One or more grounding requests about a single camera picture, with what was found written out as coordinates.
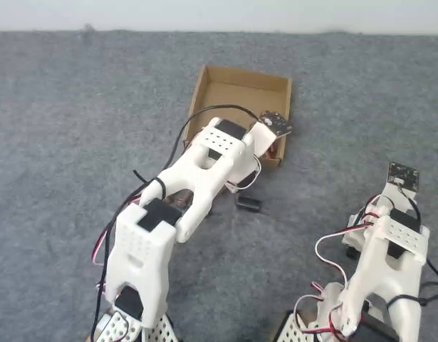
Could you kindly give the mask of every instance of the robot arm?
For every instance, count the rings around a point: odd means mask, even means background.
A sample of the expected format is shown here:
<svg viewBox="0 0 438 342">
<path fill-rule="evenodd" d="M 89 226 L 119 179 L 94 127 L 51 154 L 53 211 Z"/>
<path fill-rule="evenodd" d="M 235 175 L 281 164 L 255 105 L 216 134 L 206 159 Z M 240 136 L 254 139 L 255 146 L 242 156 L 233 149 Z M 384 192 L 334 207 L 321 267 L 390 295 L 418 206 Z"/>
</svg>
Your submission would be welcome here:
<svg viewBox="0 0 438 342">
<path fill-rule="evenodd" d="M 113 332 L 111 341 L 131 342 L 140 332 L 146 341 L 160 320 L 166 320 L 168 263 L 174 242 L 191 237 L 223 186 L 235 192 L 253 174 L 246 186 L 251 185 L 261 171 L 258 157 L 291 131 L 275 113 L 267 113 L 262 120 L 266 123 L 256 122 L 246 132 L 228 120 L 212 119 L 184 154 L 141 192 L 139 203 L 130 204 L 118 215 L 105 288 L 115 314 L 97 341 L 108 341 Z M 284 129 L 275 131 L 267 120 L 278 123 L 277 127 L 285 123 Z M 183 189 L 193 192 L 192 205 L 184 214 L 163 201 Z M 110 325 L 116 326 L 118 321 L 125 322 L 127 329 L 112 330 Z"/>
<path fill-rule="evenodd" d="M 418 341 L 421 307 L 416 299 L 429 229 L 406 213 L 412 209 L 418 177 L 416 170 L 390 164 L 382 194 L 352 215 L 348 228 L 341 231 L 346 232 L 343 243 L 360 252 L 353 277 L 350 281 L 345 277 L 345 287 L 339 283 L 317 286 L 316 319 L 304 327 L 292 314 L 283 327 L 289 335 L 279 335 L 277 341 L 287 336 L 302 336 L 306 341 L 314 341 L 316 336 L 323 342 Z M 387 308 L 391 323 L 384 322 L 382 309 L 386 308 L 370 303 L 371 295 L 391 303 Z"/>
</svg>

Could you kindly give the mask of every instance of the circuit board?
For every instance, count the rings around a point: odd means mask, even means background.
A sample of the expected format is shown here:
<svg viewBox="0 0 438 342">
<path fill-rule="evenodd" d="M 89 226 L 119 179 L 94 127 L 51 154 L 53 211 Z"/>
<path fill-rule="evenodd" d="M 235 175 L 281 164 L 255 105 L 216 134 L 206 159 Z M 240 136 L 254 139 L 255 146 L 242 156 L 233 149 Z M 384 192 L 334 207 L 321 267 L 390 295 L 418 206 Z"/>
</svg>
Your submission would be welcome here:
<svg viewBox="0 0 438 342">
<path fill-rule="evenodd" d="M 419 189 L 419 172 L 411 167 L 391 162 L 388 168 L 388 179 L 390 184 L 397 185 L 402 189 L 418 192 Z"/>
<path fill-rule="evenodd" d="M 266 111 L 261 116 L 261 122 L 278 138 L 291 133 L 293 130 L 293 126 L 277 112 Z"/>
</svg>

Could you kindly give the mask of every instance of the white wire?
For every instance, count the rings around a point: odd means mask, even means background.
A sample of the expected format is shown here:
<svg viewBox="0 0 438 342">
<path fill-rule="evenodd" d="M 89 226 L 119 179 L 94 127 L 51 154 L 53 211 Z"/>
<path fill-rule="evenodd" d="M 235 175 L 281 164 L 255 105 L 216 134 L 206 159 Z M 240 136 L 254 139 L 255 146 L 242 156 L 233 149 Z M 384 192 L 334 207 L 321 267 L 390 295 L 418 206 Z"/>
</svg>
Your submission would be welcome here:
<svg viewBox="0 0 438 342">
<path fill-rule="evenodd" d="M 235 189 L 237 189 L 237 190 L 245 190 L 248 187 L 252 186 L 252 184 L 255 183 L 256 179 L 259 177 L 261 169 L 262 169 L 260 159 L 258 159 L 258 157 L 256 155 L 254 155 L 254 159 L 256 160 L 256 163 L 258 164 L 258 168 L 257 168 L 255 177 L 253 178 L 253 180 L 248 185 L 246 185 L 245 187 L 237 187 L 233 183 L 228 182 L 228 184 L 230 184 L 231 186 L 235 187 Z"/>
<path fill-rule="evenodd" d="M 317 291 L 319 291 L 320 293 L 324 291 L 324 288 L 316 281 L 312 281 L 311 282 L 311 286 L 316 289 Z"/>
<path fill-rule="evenodd" d="M 306 299 L 306 298 L 314 298 L 314 299 L 316 299 L 316 300 L 318 300 L 318 301 L 322 301 L 323 300 L 323 297 L 322 296 L 316 296 L 315 294 L 305 294 L 305 295 L 303 295 L 303 296 L 301 296 L 301 297 L 299 297 L 298 298 L 298 300 L 295 302 L 295 306 L 294 306 L 294 308 L 293 308 L 293 315 L 296 317 L 296 315 L 297 315 L 297 313 L 296 313 L 296 311 L 298 310 L 298 305 L 299 305 L 299 303 L 303 300 L 303 299 Z M 295 319 L 295 327 L 299 330 L 299 331 L 303 331 L 302 329 L 301 329 L 301 327 L 298 325 L 298 321 Z"/>
<path fill-rule="evenodd" d="M 100 251 L 100 248 L 103 244 L 103 240 L 105 239 L 105 236 L 106 236 L 106 234 L 104 234 L 103 236 L 100 237 L 100 241 L 98 242 L 97 249 L 95 250 L 94 254 L 92 255 L 92 263 L 96 266 L 104 266 L 104 263 L 97 262 L 96 259 L 97 259 L 98 251 Z"/>
<path fill-rule="evenodd" d="M 347 285 L 348 285 L 347 274 L 345 274 L 344 269 L 343 269 L 339 264 L 336 264 L 334 261 L 331 261 L 331 260 L 328 260 L 328 259 L 322 257 L 322 256 L 320 255 L 320 253 L 318 252 L 318 245 L 319 245 L 323 240 L 329 239 L 330 237 L 339 237 L 340 235 L 347 234 L 348 232 L 352 232 L 352 231 L 355 231 L 355 230 L 366 229 L 366 228 L 367 228 L 367 226 L 364 226 L 364 227 L 359 227 L 359 228 L 356 228 L 356 229 L 344 230 L 344 231 L 342 231 L 342 232 L 337 232 L 337 233 L 333 233 L 333 234 L 325 235 L 324 237 L 321 237 L 320 239 L 318 239 L 318 241 L 316 242 L 315 250 L 316 250 L 317 257 L 318 257 L 321 261 L 323 261 L 323 262 L 325 262 L 326 264 L 329 264 L 329 265 L 331 265 L 331 266 L 334 266 L 335 268 L 337 268 L 337 269 L 340 271 L 340 273 L 342 274 L 342 276 L 343 276 L 343 278 L 344 278 L 344 289 L 346 289 L 346 288 L 347 288 Z"/>
</svg>

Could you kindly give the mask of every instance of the white wall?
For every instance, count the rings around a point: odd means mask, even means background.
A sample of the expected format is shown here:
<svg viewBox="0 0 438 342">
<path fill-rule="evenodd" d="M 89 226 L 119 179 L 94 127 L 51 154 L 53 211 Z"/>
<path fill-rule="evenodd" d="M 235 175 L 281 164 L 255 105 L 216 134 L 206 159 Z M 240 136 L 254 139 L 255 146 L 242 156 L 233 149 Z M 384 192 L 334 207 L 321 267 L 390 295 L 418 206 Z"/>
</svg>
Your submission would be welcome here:
<svg viewBox="0 0 438 342">
<path fill-rule="evenodd" d="M 0 31 L 438 34 L 438 0 L 0 0 Z"/>
</svg>

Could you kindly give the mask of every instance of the cardboard box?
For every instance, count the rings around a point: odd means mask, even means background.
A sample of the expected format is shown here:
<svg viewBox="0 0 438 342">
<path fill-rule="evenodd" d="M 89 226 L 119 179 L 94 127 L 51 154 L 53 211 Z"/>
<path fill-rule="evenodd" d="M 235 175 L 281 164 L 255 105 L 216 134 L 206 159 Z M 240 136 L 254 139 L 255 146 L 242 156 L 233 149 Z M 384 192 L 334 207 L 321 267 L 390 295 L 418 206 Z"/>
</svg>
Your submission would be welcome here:
<svg viewBox="0 0 438 342">
<path fill-rule="evenodd" d="M 208 105 L 241 105 L 257 116 L 265 111 L 279 112 L 285 119 L 290 116 L 290 78 L 255 73 L 253 71 L 223 66 L 203 66 L 193 94 L 189 115 Z M 254 120 L 237 109 L 217 109 L 202 113 L 186 127 L 184 146 L 213 117 L 225 118 L 245 128 L 250 128 Z M 276 167 L 281 164 L 285 152 L 286 137 L 276 141 L 273 157 L 261 158 L 265 165 Z"/>
</svg>

